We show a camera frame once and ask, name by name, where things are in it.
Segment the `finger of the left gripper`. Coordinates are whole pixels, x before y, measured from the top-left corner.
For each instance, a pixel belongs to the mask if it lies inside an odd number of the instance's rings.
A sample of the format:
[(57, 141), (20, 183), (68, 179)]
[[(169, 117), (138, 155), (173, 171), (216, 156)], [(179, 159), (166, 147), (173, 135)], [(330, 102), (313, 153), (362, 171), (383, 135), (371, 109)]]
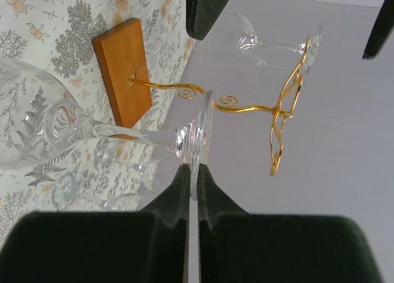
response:
[(186, 31), (189, 37), (203, 40), (229, 0), (186, 0)]
[(384, 0), (363, 52), (362, 59), (376, 58), (393, 31), (393, 0)]

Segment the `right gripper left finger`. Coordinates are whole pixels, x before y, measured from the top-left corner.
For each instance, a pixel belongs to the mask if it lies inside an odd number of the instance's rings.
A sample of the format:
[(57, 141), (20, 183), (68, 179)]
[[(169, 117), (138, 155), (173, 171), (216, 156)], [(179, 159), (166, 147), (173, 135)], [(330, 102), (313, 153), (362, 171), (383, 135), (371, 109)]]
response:
[(2, 282), (186, 282), (190, 169), (137, 212), (31, 212), (1, 250)]

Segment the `round clear wine glass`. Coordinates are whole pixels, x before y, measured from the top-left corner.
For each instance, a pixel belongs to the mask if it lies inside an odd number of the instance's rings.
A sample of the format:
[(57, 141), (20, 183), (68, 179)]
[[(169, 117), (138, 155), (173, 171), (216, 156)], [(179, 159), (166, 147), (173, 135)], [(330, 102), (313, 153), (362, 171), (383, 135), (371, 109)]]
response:
[(231, 55), (252, 55), (258, 47), (272, 47), (290, 50), (302, 56), (302, 69), (309, 72), (320, 45), (323, 27), (320, 26), (315, 35), (308, 36), (303, 43), (283, 43), (270, 41), (256, 33), (252, 23), (243, 15), (234, 12), (223, 12), (202, 40), (196, 40), (194, 48), (200, 52), (229, 57)]

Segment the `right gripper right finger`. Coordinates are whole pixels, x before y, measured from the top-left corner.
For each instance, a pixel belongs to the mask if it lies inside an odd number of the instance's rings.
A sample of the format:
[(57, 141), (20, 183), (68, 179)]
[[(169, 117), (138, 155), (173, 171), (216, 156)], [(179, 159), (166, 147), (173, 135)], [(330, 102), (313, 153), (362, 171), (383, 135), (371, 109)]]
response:
[(249, 213), (200, 165), (201, 282), (382, 282), (362, 229), (330, 215)]

